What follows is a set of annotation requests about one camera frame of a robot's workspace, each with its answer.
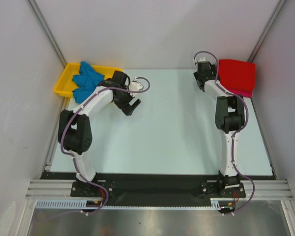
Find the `red t shirt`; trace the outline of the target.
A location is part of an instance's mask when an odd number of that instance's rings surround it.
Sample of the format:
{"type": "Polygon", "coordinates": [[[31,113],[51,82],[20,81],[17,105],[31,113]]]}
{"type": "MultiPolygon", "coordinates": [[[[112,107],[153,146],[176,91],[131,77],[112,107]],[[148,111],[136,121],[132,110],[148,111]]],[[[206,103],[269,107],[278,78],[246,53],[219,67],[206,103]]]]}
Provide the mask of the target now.
{"type": "Polygon", "coordinates": [[[255,87],[256,65],[234,59],[219,61],[220,83],[227,89],[253,92],[255,87]]]}

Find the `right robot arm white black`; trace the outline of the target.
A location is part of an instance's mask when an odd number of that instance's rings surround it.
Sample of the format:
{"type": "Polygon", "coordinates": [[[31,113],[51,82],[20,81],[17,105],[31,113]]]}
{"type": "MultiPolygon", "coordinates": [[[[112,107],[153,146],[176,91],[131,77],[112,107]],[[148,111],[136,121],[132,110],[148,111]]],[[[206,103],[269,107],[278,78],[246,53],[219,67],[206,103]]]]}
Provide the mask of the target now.
{"type": "Polygon", "coordinates": [[[216,183],[203,183],[203,194],[231,198],[241,188],[237,164],[237,145],[239,132],[246,126],[243,98],[229,92],[216,79],[216,65],[205,58],[196,60],[194,72],[197,86],[215,102],[214,122],[220,131],[222,160],[216,183]]]}

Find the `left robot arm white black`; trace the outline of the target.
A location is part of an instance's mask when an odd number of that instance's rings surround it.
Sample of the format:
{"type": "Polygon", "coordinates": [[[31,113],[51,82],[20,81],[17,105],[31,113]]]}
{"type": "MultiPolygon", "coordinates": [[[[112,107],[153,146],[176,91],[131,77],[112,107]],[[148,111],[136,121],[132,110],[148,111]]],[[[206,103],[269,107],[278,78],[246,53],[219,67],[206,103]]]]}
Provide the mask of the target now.
{"type": "Polygon", "coordinates": [[[91,120],[106,105],[114,103],[125,115],[132,115],[141,103],[135,94],[149,90],[122,71],[115,71],[111,78],[102,80],[94,91],[73,110],[64,109],[59,116],[58,142],[61,152],[69,156],[75,170],[75,187],[72,193],[86,196],[107,196],[108,191],[95,180],[96,170],[86,158],[92,144],[91,120]]]}

